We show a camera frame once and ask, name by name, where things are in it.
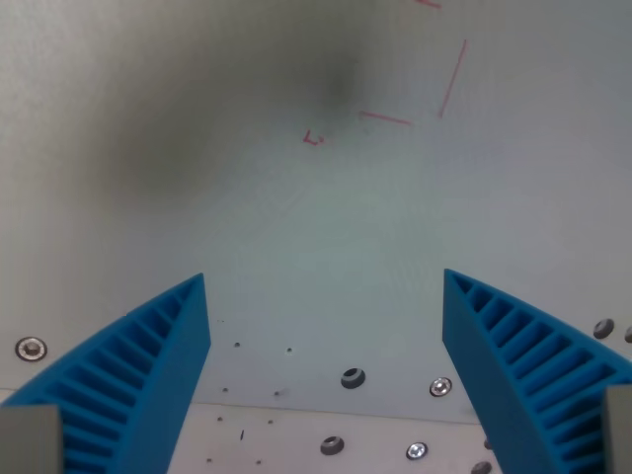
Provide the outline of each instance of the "screw head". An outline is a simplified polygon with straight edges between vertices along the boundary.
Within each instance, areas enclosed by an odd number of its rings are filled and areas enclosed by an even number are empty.
[[[612,333],[612,330],[614,330],[614,321],[609,318],[602,319],[594,325],[592,335],[595,339],[605,339]]]
[[[406,449],[406,457],[411,461],[421,459],[428,454],[428,446],[424,442],[414,442]]]
[[[37,362],[46,357],[48,348],[39,338],[22,338],[16,343],[16,356],[26,362]]]
[[[440,377],[431,383],[431,395],[444,397],[452,389],[452,381],[447,377]]]
[[[490,474],[491,472],[492,464],[488,461],[483,461],[474,465],[471,474]]]

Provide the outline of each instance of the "hole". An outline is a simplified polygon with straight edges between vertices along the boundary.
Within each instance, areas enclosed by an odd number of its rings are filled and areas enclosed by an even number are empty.
[[[472,474],[490,474],[492,472],[492,464],[487,461],[479,462],[472,468]]]
[[[598,323],[594,325],[594,329],[592,330],[592,335],[595,339],[605,339],[607,338],[612,330],[614,329],[614,321],[611,319],[602,319]]]
[[[350,368],[343,373],[340,383],[343,387],[353,390],[354,388],[360,387],[365,380],[366,374],[364,373],[364,370],[360,370],[359,368]]]
[[[320,452],[326,456],[333,456],[345,449],[345,442],[339,436],[329,436],[320,444]]]

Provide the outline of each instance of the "countersunk screw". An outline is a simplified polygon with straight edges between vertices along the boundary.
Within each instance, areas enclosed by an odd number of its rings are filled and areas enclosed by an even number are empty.
[[[406,449],[406,457],[411,461],[416,461],[428,454],[428,446],[424,442],[414,442]]]
[[[37,362],[46,357],[48,349],[39,338],[22,338],[16,343],[16,356],[26,362]]]
[[[452,381],[446,377],[440,377],[431,383],[431,395],[434,397],[444,397],[452,389]]]

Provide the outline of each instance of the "white panel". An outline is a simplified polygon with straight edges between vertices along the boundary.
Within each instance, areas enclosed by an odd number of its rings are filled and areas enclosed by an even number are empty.
[[[4,0],[0,385],[200,271],[201,402],[475,422],[445,267],[632,354],[630,8]]]
[[[345,441],[342,452],[321,454],[329,436]],[[476,425],[192,405],[169,474],[468,474],[485,461],[501,474],[484,441]],[[425,458],[406,458],[413,442],[428,446]]]

